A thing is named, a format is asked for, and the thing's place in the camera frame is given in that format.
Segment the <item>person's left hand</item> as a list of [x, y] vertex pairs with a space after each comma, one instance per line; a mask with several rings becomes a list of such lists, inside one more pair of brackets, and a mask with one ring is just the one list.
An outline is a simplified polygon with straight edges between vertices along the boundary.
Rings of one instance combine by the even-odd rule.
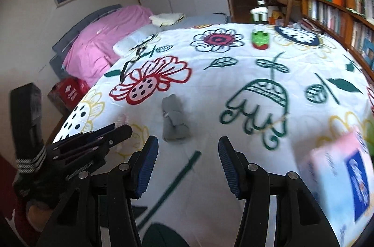
[[39, 233], [44, 230], [52, 214], [53, 210], [43, 203], [36, 202], [27, 204], [27, 220]]

